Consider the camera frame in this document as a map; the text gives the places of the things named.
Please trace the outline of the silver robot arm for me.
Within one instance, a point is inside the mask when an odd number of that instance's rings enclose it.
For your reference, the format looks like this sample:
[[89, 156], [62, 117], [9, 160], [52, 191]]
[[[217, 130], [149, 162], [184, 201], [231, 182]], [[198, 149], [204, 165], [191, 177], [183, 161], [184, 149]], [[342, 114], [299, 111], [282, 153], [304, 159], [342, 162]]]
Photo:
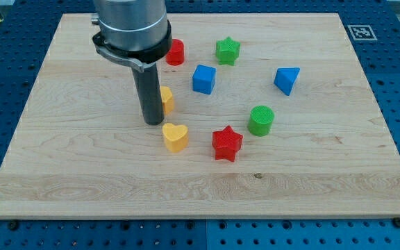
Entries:
[[92, 37], [98, 54], [142, 73], [165, 57], [172, 28], [164, 0], [94, 0]]

